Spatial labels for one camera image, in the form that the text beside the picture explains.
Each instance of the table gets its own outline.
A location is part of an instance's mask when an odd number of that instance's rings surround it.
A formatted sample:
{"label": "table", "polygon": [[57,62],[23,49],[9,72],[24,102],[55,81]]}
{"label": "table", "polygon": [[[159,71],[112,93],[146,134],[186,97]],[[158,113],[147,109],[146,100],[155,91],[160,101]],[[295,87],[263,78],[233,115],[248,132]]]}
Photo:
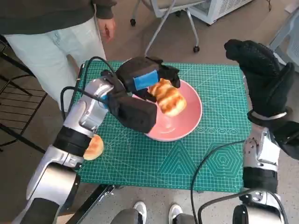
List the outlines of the table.
{"label": "table", "polygon": [[[199,126],[185,138],[158,142],[123,127],[108,114],[98,129],[105,150],[79,171],[82,182],[189,189],[193,173],[216,146],[246,139],[250,131],[243,78],[238,66],[166,63],[180,69],[180,78],[191,84],[203,103]],[[117,69],[121,62],[111,62]],[[87,81],[107,69],[94,61]],[[74,102],[80,98],[77,93]],[[242,145],[221,149],[204,165],[195,190],[238,192],[242,185]]]}

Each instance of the blue tape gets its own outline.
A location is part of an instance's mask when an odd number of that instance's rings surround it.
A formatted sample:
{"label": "blue tape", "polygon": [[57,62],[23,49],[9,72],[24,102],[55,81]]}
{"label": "blue tape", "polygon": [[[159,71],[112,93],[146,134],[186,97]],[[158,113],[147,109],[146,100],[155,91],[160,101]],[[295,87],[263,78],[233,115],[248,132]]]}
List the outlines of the blue tape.
{"label": "blue tape", "polygon": [[159,82],[158,73],[153,70],[150,73],[134,78],[136,90],[142,90]]}
{"label": "blue tape", "polygon": [[[100,97],[102,100],[107,100],[108,99],[108,96],[107,96],[107,94],[106,95],[104,95],[104,96],[101,96]],[[108,109],[108,106],[106,105],[106,104],[103,104],[103,106],[104,106],[104,108],[105,109]]]}

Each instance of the pastry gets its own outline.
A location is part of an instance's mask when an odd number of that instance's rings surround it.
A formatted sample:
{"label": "pastry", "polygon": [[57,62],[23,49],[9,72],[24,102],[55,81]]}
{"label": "pastry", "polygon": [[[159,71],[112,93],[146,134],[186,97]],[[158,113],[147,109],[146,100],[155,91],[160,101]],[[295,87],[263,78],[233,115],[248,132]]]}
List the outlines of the pastry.
{"label": "pastry", "polygon": [[89,142],[89,146],[84,153],[85,160],[94,160],[98,158],[104,151],[104,142],[97,134],[93,135],[92,140]]}
{"label": "pastry", "polygon": [[149,87],[149,93],[156,97],[162,113],[174,117],[180,114],[187,106],[187,102],[179,90],[171,85],[169,80],[160,79],[160,82]]}

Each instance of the caster wheel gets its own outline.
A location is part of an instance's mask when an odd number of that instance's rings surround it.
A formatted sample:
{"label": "caster wheel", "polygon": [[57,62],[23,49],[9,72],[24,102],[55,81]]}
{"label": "caster wheel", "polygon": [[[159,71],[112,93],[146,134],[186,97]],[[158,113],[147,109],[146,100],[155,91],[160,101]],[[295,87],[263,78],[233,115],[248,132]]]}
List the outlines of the caster wheel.
{"label": "caster wheel", "polygon": [[136,25],[136,21],[135,21],[135,19],[131,19],[131,20],[130,20],[130,23],[131,23],[131,26],[134,27],[134,26]]}
{"label": "caster wheel", "polygon": [[193,48],[193,51],[194,51],[195,53],[199,52],[199,50],[200,50],[199,46],[195,46],[195,47]]}
{"label": "caster wheel", "polygon": [[178,18],[181,17],[181,11],[176,11],[174,14],[175,14]]}

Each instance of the white pants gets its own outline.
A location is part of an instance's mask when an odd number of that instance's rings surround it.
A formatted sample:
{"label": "white pants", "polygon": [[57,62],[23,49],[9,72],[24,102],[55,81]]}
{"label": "white pants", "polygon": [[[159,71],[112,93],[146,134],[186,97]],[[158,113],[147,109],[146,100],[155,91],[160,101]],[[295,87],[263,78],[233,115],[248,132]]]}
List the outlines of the white pants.
{"label": "white pants", "polygon": [[[95,19],[37,35],[5,35],[15,54],[37,77],[42,88],[55,99],[60,108],[60,92],[75,86],[77,74],[67,60],[71,55],[78,67],[93,56],[105,57]],[[73,91],[64,94],[67,111]]]}

